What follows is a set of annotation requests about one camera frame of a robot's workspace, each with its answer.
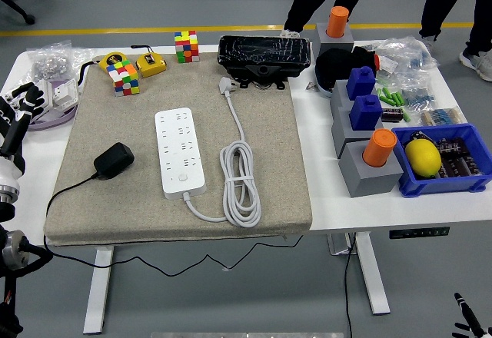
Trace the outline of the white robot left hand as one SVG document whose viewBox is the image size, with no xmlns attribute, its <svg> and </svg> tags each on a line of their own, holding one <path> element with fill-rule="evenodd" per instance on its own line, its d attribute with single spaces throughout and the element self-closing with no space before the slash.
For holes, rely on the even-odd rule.
<svg viewBox="0 0 492 338">
<path fill-rule="evenodd" d="M 45 102 L 32 82 L 1 95 L 1 191 L 19 192 L 18 179 L 25 173 L 22 142 L 28 126 Z"/>
</svg>

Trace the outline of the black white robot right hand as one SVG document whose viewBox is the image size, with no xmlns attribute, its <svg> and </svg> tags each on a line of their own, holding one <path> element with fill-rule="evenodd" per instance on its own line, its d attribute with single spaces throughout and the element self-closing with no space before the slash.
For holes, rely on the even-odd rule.
<svg viewBox="0 0 492 338">
<path fill-rule="evenodd" d="M 491 328 L 489 327 L 487 331 L 482 328 L 474 312 L 466 303 L 465 299 L 459 293 L 455 293 L 454 298 L 457 301 L 457 304 L 460 307 L 460 311 L 466 321 L 465 324 L 455 323 L 454 325 L 456 326 L 456 328 L 464 330 L 466 332 L 472 332 L 474 337 L 491 337 Z"/>
</svg>

